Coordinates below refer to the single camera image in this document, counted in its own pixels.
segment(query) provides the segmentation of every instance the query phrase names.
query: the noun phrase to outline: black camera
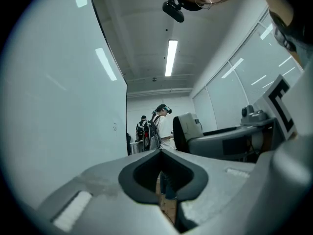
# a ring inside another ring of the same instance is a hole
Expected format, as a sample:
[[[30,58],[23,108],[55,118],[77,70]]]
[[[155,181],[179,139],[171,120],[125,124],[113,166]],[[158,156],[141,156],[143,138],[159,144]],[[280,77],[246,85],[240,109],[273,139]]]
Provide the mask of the black camera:
[[[162,9],[167,15],[171,16],[179,23],[182,23],[185,20],[185,17],[181,11],[181,6],[179,4],[175,4],[173,0],[164,2]]]

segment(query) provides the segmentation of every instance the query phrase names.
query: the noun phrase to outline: whiteboard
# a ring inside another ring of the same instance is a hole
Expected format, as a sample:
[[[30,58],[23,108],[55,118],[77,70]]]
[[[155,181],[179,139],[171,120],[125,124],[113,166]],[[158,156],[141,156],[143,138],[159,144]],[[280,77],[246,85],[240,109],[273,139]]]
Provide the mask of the whiteboard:
[[[127,85],[91,0],[35,0],[1,70],[1,156],[26,204],[37,208],[90,166],[127,156]]]
[[[193,98],[193,101],[197,117],[202,125],[202,131],[217,130],[213,106],[206,87]]]

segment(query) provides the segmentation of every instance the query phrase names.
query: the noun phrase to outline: white ceiling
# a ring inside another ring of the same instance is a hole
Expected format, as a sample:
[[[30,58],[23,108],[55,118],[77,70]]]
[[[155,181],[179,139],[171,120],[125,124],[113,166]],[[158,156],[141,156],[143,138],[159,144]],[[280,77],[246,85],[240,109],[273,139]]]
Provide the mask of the white ceiling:
[[[227,36],[243,0],[229,0],[209,11],[182,9],[183,23],[162,11],[165,1],[94,0],[128,92],[192,88]],[[178,49],[172,76],[165,77],[169,39],[178,40]]]

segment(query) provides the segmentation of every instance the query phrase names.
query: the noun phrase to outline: floor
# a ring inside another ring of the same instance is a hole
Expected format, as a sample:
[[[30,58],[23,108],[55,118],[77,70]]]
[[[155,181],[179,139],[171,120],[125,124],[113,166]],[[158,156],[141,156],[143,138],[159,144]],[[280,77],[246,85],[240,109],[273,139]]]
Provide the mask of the floor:
[[[173,224],[176,218],[177,200],[165,199],[165,194],[160,193],[160,179],[156,182],[156,194],[159,196],[159,206],[169,221]]]

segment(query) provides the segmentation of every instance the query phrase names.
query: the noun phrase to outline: person with backpack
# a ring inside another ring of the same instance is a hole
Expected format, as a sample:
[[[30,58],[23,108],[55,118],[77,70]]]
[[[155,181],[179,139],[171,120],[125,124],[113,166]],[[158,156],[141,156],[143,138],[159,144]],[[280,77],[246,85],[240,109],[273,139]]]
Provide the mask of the person with backpack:
[[[157,134],[160,138],[160,149],[173,149],[170,144],[170,138],[173,137],[171,134],[172,126],[168,119],[166,119],[167,114],[171,114],[172,110],[165,104],[160,104],[154,111],[151,121],[155,124],[157,128]],[[165,175],[161,172],[160,176],[160,188],[161,194],[165,194],[165,198],[168,200],[176,199],[176,194],[169,185]]]
[[[143,133],[146,127],[147,127],[147,117],[145,115],[142,115],[141,121],[136,126],[136,141],[140,141],[144,138]]]

